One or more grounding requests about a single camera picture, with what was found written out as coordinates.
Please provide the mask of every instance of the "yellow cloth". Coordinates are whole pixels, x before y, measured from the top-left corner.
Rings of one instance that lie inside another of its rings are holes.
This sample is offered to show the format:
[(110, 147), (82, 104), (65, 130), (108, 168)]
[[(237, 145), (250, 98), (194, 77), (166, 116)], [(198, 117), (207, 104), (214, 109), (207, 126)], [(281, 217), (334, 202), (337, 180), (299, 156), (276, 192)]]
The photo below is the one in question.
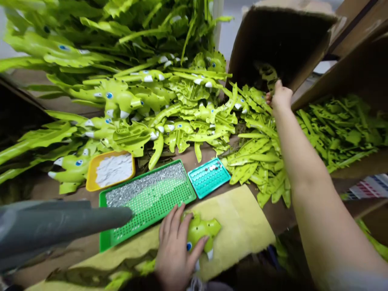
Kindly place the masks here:
[[(200, 213), (202, 219), (215, 218), (222, 226), (214, 239), (213, 260), (208, 261), (205, 253), (200, 258), (200, 271), (197, 275), (204, 281), (214, 278), (248, 254), (258, 253), (275, 242), (275, 235), (263, 211), (246, 185), (205, 200), (192, 209)], [(157, 249), (158, 233), (159, 225), (74, 267), (114, 268), (126, 257), (139, 257), (149, 249)], [(63, 282), (40, 282), (28, 290), (90, 291), (103, 289), (91, 289)]]

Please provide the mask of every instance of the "wall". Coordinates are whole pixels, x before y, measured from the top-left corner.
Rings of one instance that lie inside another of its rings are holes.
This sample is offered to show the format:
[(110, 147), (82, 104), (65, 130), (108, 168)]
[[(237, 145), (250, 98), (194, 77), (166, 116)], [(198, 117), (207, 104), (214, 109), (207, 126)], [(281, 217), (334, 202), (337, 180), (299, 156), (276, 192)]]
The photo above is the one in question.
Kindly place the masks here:
[[(333, 10), (342, 4), (344, 0), (325, 0), (329, 2)], [(233, 16), (234, 21), (229, 23), (222, 23), (221, 25), (221, 37), (219, 41), (219, 50), (225, 56), (226, 60), (230, 60), (232, 54), (234, 39), (236, 38), (238, 28), (240, 27), (243, 14), (241, 9), (243, 6), (250, 7), (255, 0), (224, 0), (224, 13), (225, 16)]]

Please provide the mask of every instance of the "teal tray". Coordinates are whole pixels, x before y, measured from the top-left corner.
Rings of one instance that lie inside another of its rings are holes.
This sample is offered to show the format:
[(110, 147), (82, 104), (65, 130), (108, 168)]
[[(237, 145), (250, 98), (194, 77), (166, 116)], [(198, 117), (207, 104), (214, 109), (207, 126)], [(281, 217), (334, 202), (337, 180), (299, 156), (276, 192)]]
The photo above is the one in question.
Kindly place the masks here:
[(230, 175), (219, 158), (208, 161), (188, 172), (188, 175), (200, 199), (230, 180)]
[(138, 195), (128, 201), (128, 206), (133, 211), (132, 219), (123, 227), (106, 230), (100, 233), (100, 252), (118, 245), (148, 226), (163, 219), (174, 207), (175, 204), (188, 204), (196, 199), (194, 189), (188, 179), (181, 160), (175, 160), (167, 165), (161, 166), (151, 172), (142, 174), (129, 181), (116, 185), (100, 193), (99, 206), (107, 207), (106, 195), (117, 188), (130, 184), (146, 176), (153, 175), (167, 167), (180, 164), (186, 179), (164, 179), (156, 184), (143, 189)]

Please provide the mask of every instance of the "orange tray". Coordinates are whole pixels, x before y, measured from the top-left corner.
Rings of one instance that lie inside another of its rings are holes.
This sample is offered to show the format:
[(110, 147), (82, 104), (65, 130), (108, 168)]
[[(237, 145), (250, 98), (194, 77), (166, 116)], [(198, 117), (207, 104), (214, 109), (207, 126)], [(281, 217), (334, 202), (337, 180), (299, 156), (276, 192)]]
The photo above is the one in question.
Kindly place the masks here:
[(105, 158), (109, 158), (111, 156), (122, 156), (122, 155), (125, 155), (127, 153), (128, 153), (127, 151), (122, 151), (122, 152), (112, 151), (112, 152), (107, 152), (107, 153), (99, 154), (98, 156), (95, 156), (89, 163), (88, 178), (86, 180), (86, 190), (88, 190), (89, 192), (99, 191), (102, 189), (112, 187), (113, 185), (117, 185), (117, 184), (120, 184), (122, 182), (128, 181), (129, 179), (133, 178), (133, 176), (135, 175), (135, 159), (134, 159), (133, 155), (131, 155), (132, 156), (132, 175), (130, 177), (128, 177), (122, 181), (119, 181), (117, 183), (110, 184), (106, 187), (100, 187), (96, 183), (97, 167), (100, 165), (102, 160), (104, 160)]

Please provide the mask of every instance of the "teal perforated tray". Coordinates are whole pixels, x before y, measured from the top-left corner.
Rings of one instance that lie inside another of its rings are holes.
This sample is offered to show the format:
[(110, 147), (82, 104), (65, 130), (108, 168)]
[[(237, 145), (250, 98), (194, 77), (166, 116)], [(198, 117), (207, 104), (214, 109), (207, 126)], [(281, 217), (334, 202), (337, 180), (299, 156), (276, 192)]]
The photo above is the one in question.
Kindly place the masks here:
[[(174, 175), (170, 172), (171, 170), (174, 170), (175, 173), (177, 171), (181, 172), (179, 172), (179, 175)], [(131, 208), (133, 211), (132, 219), (121, 228), (106, 230), (100, 233), (100, 252), (106, 251), (163, 219), (175, 204), (180, 205), (183, 202), (188, 204), (196, 199), (194, 189), (188, 179), (182, 161), (175, 160), (151, 172), (102, 191), (99, 197), (99, 206), (108, 206), (107, 195), (115, 189), (125, 186), (126, 193), (127, 191), (128, 193), (135, 191), (135, 189), (131, 190), (131, 183), (141, 179), (147, 181), (148, 186), (141, 191), (138, 190), (139, 193), (131, 197), (123, 205)], [(136, 182), (136, 184), (137, 187), (144, 185), (141, 181)]]
[(188, 175), (200, 199), (230, 180), (230, 175), (219, 158), (208, 161), (188, 172)]

